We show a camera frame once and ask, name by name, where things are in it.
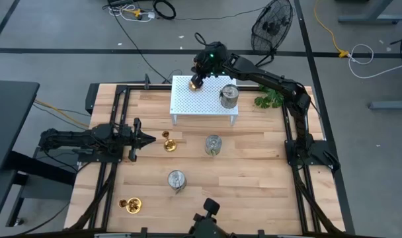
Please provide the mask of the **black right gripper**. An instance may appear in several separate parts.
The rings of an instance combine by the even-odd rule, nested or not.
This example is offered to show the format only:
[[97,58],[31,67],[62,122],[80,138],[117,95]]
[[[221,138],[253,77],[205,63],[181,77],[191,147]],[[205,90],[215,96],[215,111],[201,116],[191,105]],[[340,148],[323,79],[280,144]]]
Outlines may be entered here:
[[207,77],[223,75],[223,64],[227,59],[227,48],[221,42],[206,44],[193,59],[191,81],[203,81]]

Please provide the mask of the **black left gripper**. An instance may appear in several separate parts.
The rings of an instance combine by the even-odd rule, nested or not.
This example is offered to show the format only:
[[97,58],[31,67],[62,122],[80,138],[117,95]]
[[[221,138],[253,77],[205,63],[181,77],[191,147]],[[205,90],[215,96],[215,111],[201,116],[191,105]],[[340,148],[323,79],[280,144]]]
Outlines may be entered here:
[[137,155],[136,155],[135,150],[153,143],[155,141],[156,137],[150,136],[150,135],[142,132],[141,139],[147,139],[147,140],[143,140],[141,142],[141,139],[139,136],[140,129],[141,129],[141,120],[139,118],[134,118],[133,126],[134,127],[131,128],[129,125],[124,124],[121,127],[121,136],[122,136],[122,145],[124,147],[125,146],[131,147],[131,149],[129,150],[128,159],[131,162],[136,162]]

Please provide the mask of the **short brass candlestick holder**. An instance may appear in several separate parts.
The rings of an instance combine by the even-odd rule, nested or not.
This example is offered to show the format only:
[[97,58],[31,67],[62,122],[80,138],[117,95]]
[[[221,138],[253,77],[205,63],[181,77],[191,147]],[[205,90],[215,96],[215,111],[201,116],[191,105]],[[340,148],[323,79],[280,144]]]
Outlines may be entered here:
[[174,151],[177,148],[177,142],[169,137],[170,133],[168,131],[163,131],[162,136],[165,138],[165,142],[163,144],[165,151]]
[[130,214],[137,214],[142,207],[142,201],[139,198],[122,199],[118,202],[120,208],[126,209]]

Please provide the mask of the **silver scented candle tin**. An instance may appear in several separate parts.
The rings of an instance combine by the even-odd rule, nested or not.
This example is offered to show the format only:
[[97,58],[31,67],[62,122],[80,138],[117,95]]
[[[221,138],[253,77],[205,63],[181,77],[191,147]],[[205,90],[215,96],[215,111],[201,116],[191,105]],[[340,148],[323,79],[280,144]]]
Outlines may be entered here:
[[218,135],[210,135],[206,138],[205,152],[208,155],[216,156],[220,153],[222,140]]
[[239,88],[232,84],[225,85],[220,91],[219,98],[224,108],[234,108],[237,106]]
[[186,177],[180,170],[171,171],[167,177],[169,186],[178,194],[186,186]]

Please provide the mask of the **white perforated metal shelf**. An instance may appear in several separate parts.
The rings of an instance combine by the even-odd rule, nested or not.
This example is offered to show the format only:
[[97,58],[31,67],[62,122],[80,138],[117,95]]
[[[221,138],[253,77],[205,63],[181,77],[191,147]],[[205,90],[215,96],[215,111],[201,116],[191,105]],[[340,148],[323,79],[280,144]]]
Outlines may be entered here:
[[170,115],[173,125],[177,116],[230,116],[233,126],[239,115],[238,106],[225,108],[221,105],[220,91],[226,85],[237,85],[235,79],[228,76],[208,77],[198,91],[190,89],[190,75],[173,76],[171,89]]

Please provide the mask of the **black floor fan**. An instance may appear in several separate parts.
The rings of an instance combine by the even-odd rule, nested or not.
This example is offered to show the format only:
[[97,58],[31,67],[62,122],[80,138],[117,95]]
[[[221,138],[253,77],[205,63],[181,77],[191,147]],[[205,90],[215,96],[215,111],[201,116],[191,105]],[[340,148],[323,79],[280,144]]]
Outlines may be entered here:
[[293,19],[293,6],[289,0],[272,0],[260,13],[251,27],[251,47],[263,55],[256,67],[274,60],[278,47],[287,36]]

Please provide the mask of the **green potted plant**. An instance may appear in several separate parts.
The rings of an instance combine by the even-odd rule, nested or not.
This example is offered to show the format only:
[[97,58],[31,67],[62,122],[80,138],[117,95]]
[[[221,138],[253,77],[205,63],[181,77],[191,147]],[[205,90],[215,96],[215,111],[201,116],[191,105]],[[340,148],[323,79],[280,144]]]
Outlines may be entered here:
[[254,104],[257,107],[266,108],[279,108],[284,103],[284,97],[276,90],[259,85],[259,89],[264,93],[261,97],[256,97]]

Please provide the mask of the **dark grey desk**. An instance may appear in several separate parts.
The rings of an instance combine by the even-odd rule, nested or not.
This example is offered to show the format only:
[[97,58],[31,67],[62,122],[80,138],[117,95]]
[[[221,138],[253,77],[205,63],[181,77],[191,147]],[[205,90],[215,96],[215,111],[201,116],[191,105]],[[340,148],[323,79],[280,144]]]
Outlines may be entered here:
[[0,81],[0,213],[12,185],[25,185],[29,175],[74,184],[74,173],[13,151],[39,87],[36,82]]

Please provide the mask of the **grey desk leg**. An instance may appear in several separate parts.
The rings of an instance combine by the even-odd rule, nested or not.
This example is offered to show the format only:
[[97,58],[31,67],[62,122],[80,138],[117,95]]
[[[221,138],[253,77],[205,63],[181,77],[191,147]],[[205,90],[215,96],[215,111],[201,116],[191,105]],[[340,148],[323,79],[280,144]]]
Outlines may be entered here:
[[340,23],[350,24],[397,24],[402,21],[402,15],[385,15],[383,12],[393,0],[378,0],[367,12],[359,15],[340,15]]

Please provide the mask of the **grey desk foot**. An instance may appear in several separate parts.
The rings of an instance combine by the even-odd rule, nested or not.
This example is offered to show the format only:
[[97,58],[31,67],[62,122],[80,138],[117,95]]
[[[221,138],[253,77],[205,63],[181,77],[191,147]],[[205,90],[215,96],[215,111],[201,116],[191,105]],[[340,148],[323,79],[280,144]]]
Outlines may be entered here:
[[402,100],[374,101],[368,105],[370,110],[402,110]]

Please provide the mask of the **black aluminium table frame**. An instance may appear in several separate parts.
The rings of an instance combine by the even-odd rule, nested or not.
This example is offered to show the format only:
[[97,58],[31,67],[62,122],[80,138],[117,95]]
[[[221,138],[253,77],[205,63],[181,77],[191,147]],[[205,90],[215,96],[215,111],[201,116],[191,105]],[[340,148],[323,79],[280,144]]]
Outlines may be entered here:
[[[173,125],[168,86],[132,90],[126,121],[140,118],[143,131],[156,141],[137,152],[136,162],[125,159],[118,165],[112,199],[100,203],[95,225],[113,232],[146,228],[152,233],[185,233],[211,198],[220,205],[218,224],[228,232],[301,233],[298,204],[303,198],[295,190],[284,147],[285,126],[292,119],[279,108],[257,108],[257,95],[252,89],[241,93],[233,126],[227,116],[179,116]],[[177,142],[172,152],[163,147],[163,131]],[[210,135],[222,140],[216,156],[205,152]],[[174,170],[186,177],[178,194],[167,182]],[[119,207],[120,200],[129,198],[142,201],[137,214]],[[103,216],[108,216],[106,223]]]

